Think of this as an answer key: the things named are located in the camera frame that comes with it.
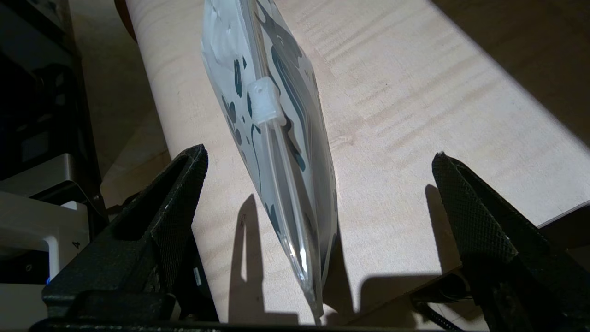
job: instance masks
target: light wood surface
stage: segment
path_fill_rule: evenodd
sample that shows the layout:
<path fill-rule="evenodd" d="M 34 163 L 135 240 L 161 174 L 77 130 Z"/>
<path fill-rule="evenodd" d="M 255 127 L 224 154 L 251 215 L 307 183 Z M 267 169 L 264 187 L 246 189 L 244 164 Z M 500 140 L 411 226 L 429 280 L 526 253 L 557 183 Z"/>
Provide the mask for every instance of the light wood surface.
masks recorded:
<path fill-rule="evenodd" d="M 535 225 L 590 198 L 590 154 L 567 126 L 578 135 L 584 130 L 555 108 L 588 119 L 588 66 L 561 63 L 581 75 L 568 90 L 550 82 L 541 61 L 556 52 L 588 59 L 588 39 L 572 33 L 567 18 L 523 2 L 532 14 L 522 22 L 533 29 L 564 28 L 541 30 L 529 41 L 511 32 L 519 21 L 504 24 L 514 15 L 486 14 L 510 10 L 500 5 L 452 8 L 451 17 L 471 15 L 454 18 L 462 30 L 425 0 L 277 1 L 314 65 L 336 170 L 347 274 L 329 288 L 340 296 L 332 307 L 348 297 L 352 307 L 338 314 L 325 307 L 324 323 L 349 322 L 459 264 L 437 192 L 427 187 L 438 151 L 465 162 Z M 127 3 L 171 156 L 200 143 L 209 151 L 193 231 L 219 318 L 312 323 L 264 207 L 256 196 L 255 208 L 247 201 L 255 189 L 201 61 L 202 2 Z M 437 1 L 442 9 L 449 3 Z M 477 20 L 489 24 L 479 30 L 492 37 L 488 44 L 466 34 L 463 25 Z M 502 68 L 503 60 L 511 67 Z M 529 93 L 518 75 L 536 72 L 534 84 L 545 90 Z M 259 228 L 248 228 L 252 218 Z M 242 227 L 245 244 L 234 242 Z M 244 264 L 232 256 L 243 256 Z"/>

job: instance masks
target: floor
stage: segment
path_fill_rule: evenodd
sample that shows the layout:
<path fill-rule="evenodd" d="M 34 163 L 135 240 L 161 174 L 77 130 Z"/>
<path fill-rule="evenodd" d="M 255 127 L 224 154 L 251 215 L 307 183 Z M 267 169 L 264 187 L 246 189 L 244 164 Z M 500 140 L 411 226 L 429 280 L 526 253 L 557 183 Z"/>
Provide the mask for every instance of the floor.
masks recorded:
<path fill-rule="evenodd" d="M 70 12 L 103 176 L 100 189 L 109 208 L 145 188 L 168 165 L 170 156 L 139 48 L 113 1 L 71 1 Z M 460 328 L 489 331 L 473 302 L 431 307 Z M 351 325 L 440 329 L 413 312 L 408 297 L 391 301 Z"/>

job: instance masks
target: clear plastic pouch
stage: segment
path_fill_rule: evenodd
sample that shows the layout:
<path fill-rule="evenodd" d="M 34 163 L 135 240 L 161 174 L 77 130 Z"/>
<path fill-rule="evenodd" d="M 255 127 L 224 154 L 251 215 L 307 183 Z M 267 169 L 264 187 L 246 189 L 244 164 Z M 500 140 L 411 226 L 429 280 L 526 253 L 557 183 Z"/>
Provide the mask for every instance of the clear plastic pouch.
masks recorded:
<path fill-rule="evenodd" d="M 273 1 L 205 1 L 202 58 L 313 315 L 336 239 L 332 156 L 311 62 Z"/>

